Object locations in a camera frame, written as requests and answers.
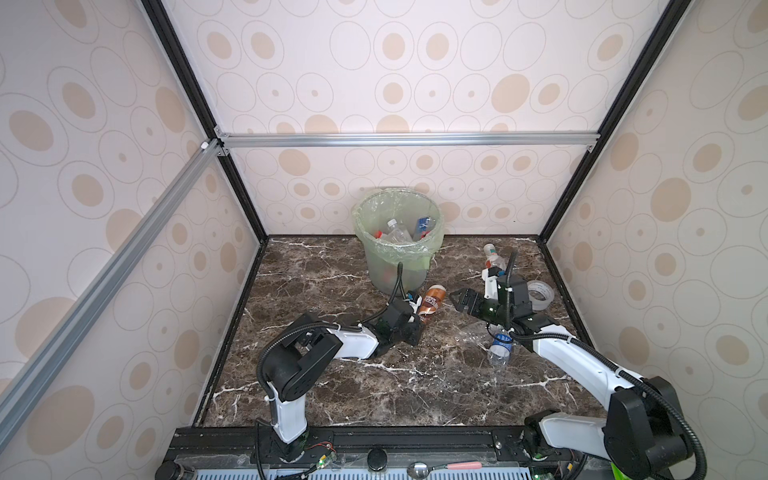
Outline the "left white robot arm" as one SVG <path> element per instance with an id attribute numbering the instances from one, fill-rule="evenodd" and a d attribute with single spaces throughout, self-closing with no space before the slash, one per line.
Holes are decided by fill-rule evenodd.
<path id="1" fill-rule="evenodd" d="M 305 437 L 306 394 L 335 360 L 378 358 L 398 343 L 416 346 L 424 324 L 419 303 L 394 298 L 355 325 L 341 325 L 305 313 L 261 352 L 257 380 L 270 405 L 273 436 L 285 446 Z"/>

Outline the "brown tea bottle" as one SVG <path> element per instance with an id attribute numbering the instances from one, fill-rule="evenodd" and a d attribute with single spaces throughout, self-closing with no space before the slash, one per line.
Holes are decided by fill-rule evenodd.
<path id="1" fill-rule="evenodd" d="M 418 315 L 421 317 L 428 317 L 435 314 L 442 305 L 447 291 L 444 286 L 440 284 L 432 285 L 421 301 L 418 309 Z"/>

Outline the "blue label bottle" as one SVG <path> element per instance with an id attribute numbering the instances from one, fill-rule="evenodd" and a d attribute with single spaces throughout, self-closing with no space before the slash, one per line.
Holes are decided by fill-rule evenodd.
<path id="1" fill-rule="evenodd" d="M 422 239 L 429 234 L 436 225 L 436 219 L 431 216 L 422 217 L 417 221 L 415 239 Z"/>

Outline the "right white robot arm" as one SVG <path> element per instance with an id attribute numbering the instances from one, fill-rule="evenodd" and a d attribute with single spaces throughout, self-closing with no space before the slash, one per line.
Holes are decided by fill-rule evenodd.
<path id="1" fill-rule="evenodd" d="M 686 421 L 675 388 L 665 379 L 626 369 L 537 311 L 528 283 L 492 268 L 482 292 L 449 294 L 454 308 L 498 326 L 506 341 L 550 361 L 576 380 L 604 408 L 603 418 L 542 411 L 526 420 L 528 454 L 570 449 L 610 461 L 629 479 L 665 479 L 670 467 L 695 460 L 692 478 L 707 473 L 704 447 Z"/>

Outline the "clear square bottle white cap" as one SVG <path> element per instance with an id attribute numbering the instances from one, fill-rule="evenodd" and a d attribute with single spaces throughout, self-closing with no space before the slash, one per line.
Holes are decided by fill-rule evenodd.
<path id="1" fill-rule="evenodd" d="M 387 233 L 381 239 L 392 244 L 402 245 L 413 242 L 413 238 L 404 223 L 397 219 L 387 222 Z"/>

